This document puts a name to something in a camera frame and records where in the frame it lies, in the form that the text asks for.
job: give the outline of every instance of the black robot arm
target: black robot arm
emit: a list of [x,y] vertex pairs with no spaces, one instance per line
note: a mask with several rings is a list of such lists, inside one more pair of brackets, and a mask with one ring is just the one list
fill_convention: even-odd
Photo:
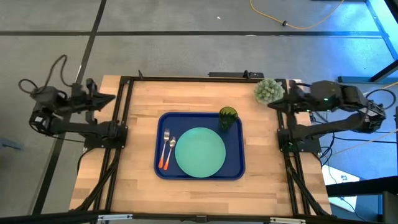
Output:
[[[43,86],[30,94],[36,101],[29,125],[37,132],[47,136],[66,132],[78,133],[85,138],[85,147],[123,147],[126,142],[127,127],[120,127],[117,121],[97,123],[93,113],[100,111],[114,95],[97,92],[97,86],[92,79],[87,79],[88,93],[79,84],[72,84],[72,93],[66,93],[53,86]],[[61,116],[85,111],[87,123],[65,122]]]
[[[309,87],[310,93],[304,92],[299,86]],[[373,133],[378,130],[386,118],[383,105],[377,105],[363,96],[355,86],[340,85],[339,83],[320,81],[312,85],[290,83],[289,93],[283,99],[269,103],[268,107],[279,110],[287,115],[287,126],[291,141],[310,138],[315,135],[335,133],[338,131],[357,131],[359,133]],[[335,111],[341,109],[356,112],[346,119],[304,126],[297,124],[295,113],[303,111]]]

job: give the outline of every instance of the blue tray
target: blue tray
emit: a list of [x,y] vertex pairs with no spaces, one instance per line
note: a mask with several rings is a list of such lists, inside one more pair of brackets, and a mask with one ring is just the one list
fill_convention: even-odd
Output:
[[[163,134],[164,129],[170,129],[170,138],[179,137],[192,128],[208,128],[215,131],[224,141],[226,149],[225,162],[221,169],[214,175],[206,178],[191,177],[184,173],[177,164],[174,156],[174,150],[170,155],[169,168],[163,170],[158,168],[158,163],[163,150]],[[170,147],[169,142],[166,144],[164,159],[167,159]],[[170,112],[163,114],[159,118],[157,128],[156,148],[155,148],[155,173],[163,179],[187,179],[187,180],[237,180],[242,177],[244,167],[244,151],[243,151],[243,131],[242,121],[238,120],[230,127],[228,131],[222,132],[218,128],[218,113],[177,113]]]

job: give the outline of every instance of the teal plate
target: teal plate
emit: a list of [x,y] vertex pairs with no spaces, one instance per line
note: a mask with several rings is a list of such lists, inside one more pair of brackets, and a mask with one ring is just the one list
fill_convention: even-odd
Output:
[[215,174],[225,161],[225,145],[208,128],[192,128],[181,135],[175,147],[178,166],[186,174],[205,178]]

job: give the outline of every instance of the succulent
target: succulent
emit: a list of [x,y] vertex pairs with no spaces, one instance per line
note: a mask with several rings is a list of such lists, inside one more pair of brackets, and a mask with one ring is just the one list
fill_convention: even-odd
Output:
[[271,103],[283,97],[285,90],[282,88],[281,82],[274,79],[266,78],[259,82],[254,89],[254,96],[260,103]]

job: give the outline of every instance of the black cable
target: black cable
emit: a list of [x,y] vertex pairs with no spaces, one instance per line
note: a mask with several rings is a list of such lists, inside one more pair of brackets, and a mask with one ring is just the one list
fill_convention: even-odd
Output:
[[[29,123],[29,126],[30,126],[30,128],[32,128],[32,129],[33,129],[35,132],[37,132],[37,133],[39,133],[39,134],[42,134],[42,133],[40,133],[40,131],[39,131],[39,130],[35,129],[35,128],[33,127],[33,125],[32,125],[32,124],[30,124],[30,123]],[[74,139],[58,138],[58,137],[55,137],[55,136],[49,136],[49,135],[46,135],[46,136],[48,136],[48,137],[51,137],[51,138],[55,138],[55,139],[61,139],[61,140],[65,140],[65,141],[71,141],[71,142],[80,142],[80,143],[84,143],[84,141],[79,141],[79,140],[74,140]]]
[[[331,175],[329,161],[328,161],[328,171],[329,171],[329,176],[335,181],[335,184],[337,184],[336,179]],[[339,199],[342,200],[342,201],[344,201],[345,203],[347,203],[347,204],[353,209],[355,215],[356,215],[359,219],[361,219],[362,221],[365,221],[365,222],[366,222],[365,219],[361,218],[361,217],[356,213],[355,208],[354,208],[350,203],[348,203],[343,197],[339,197]]]
[[64,68],[64,66],[65,66],[65,63],[67,62],[67,58],[68,58],[66,55],[61,55],[61,56],[59,56],[59,58],[57,58],[57,59],[55,60],[55,62],[51,65],[49,75],[47,76],[47,79],[45,80],[45,83],[44,83],[43,88],[42,88],[40,91],[35,91],[34,94],[42,93],[42,92],[45,90],[45,87],[47,87],[47,85],[49,84],[49,81],[50,81],[50,79],[51,79],[51,76],[52,76],[52,72],[53,72],[53,70],[54,70],[54,67],[58,64],[59,61],[61,61],[62,58],[64,58],[63,65],[62,65],[62,67],[61,67],[61,73],[62,73],[62,70],[63,70],[63,68]]
[[385,110],[391,108],[392,106],[394,106],[394,104],[395,104],[396,101],[397,101],[397,96],[396,96],[395,93],[393,93],[391,90],[388,90],[388,89],[373,90],[373,91],[371,91],[370,93],[368,93],[365,97],[368,98],[372,93],[375,93],[375,92],[377,92],[377,91],[386,91],[386,92],[388,92],[388,93],[390,93],[390,94],[392,95],[392,98],[393,98],[393,99],[392,99],[392,103],[391,103],[388,107],[385,107],[385,108],[384,108]]
[[[340,138],[340,137],[334,137],[336,139],[340,139],[340,140],[345,140],[345,141],[370,141],[367,139],[346,139],[346,138]],[[378,143],[393,143],[393,144],[397,144],[398,142],[393,142],[393,141],[372,141],[372,142],[378,142]]]
[[[34,88],[32,91],[27,91],[27,90],[23,89],[23,87],[22,87],[22,82],[29,82],[29,83],[32,84],[35,88]],[[18,87],[19,87],[19,89],[20,89],[21,91],[23,91],[24,93],[28,93],[28,94],[31,94],[31,93],[33,93],[33,91],[35,91],[35,90],[38,89],[37,85],[36,85],[32,80],[27,79],[27,78],[23,78],[23,79],[19,80],[19,82],[18,82]]]
[[79,140],[74,140],[74,139],[58,138],[58,137],[55,137],[55,136],[48,136],[48,137],[51,137],[51,138],[56,138],[56,139],[61,139],[61,140],[65,140],[65,141],[71,141],[71,142],[80,142],[80,143],[84,143],[84,141],[79,141]]
[[326,163],[329,163],[329,159],[331,158],[331,155],[333,154],[333,150],[331,149],[331,147],[329,147],[329,151],[330,151],[330,154],[329,154],[328,158],[326,159],[326,161],[322,164],[322,167],[323,167]]
[[85,151],[80,157],[79,157],[79,161],[77,162],[77,173],[79,174],[79,170],[80,170],[80,162],[81,162],[81,159],[83,158],[83,156],[85,156],[85,154],[87,154],[87,152],[90,152],[91,150],[88,150],[87,149],[87,151]]
[[305,87],[311,87],[310,84],[306,84],[306,83],[296,83],[296,85],[305,86]]
[[383,134],[388,134],[390,131],[375,131],[375,133],[383,133]]
[[67,87],[72,87],[72,84],[67,84],[67,83],[65,82],[65,80],[63,79],[63,69],[65,68],[65,65],[66,65],[66,63],[67,63],[67,61],[68,61],[68,57],[67,57],[66,55],[62,55],[61,57],[63,57],[63,56],[65,56],[65,60],[62,62],[62,66],[61,66],[61,70],[60,70],[61,81],[62,81],[62,83],[63,83],[65,86],[67,86]]
[[[24,93],[28,93],[28,94],[39,94],[39,93],[42,93],[42,92],[45,90],[45,87],[47,87],[47,85],[49,84],[49,81],[50,81],[50,79],[51,79],[51,76],[52,76],[52,72],[53,72],[53,70],[54,70],[54,67],[55,67],[55,66],[58,64],[58,62],[59,62],[61,59],[63,59],[63,58],[64,58],[64,60],[63,60],[63,62],[62,62],[62,66],[61,66],[61,69],[60,69],[61,81],[62,81],[62,83],[63,83],[64,85],[69,86],[69,87],[72,87],[72,85],[66,84],[66,83],[65,83],[65,80],[63,79],[63,69],[65,68],[65,65],[66,65],[66,63],[67,63],[68,57],[67,57],[66,55],[61,55],[61,56],[59,56],[59,58],[57,58],[57,59],[54,61],[54,63],[51,65],[49,75],[47,76],[47,79],[45,80],[44,86],[43,86],[43,88],[42,88],[40,91],[38,91],[38,89],[39,89],[38,86],[37,86],[32,80],[30,80],[30,79],[28,79],[28,78],[23,78],[23,79],[19,80],[19,82],[18,82],[18,87],[19,87],[19,89],[20,89],[21,91],[23,91]],[[34,89],[33,89],[32,91],[27,91],[27,90],[23,89],[23,87],[22,87],[22,82],[29,82],[30,84],[32,84],[32,85],[34,86]]]

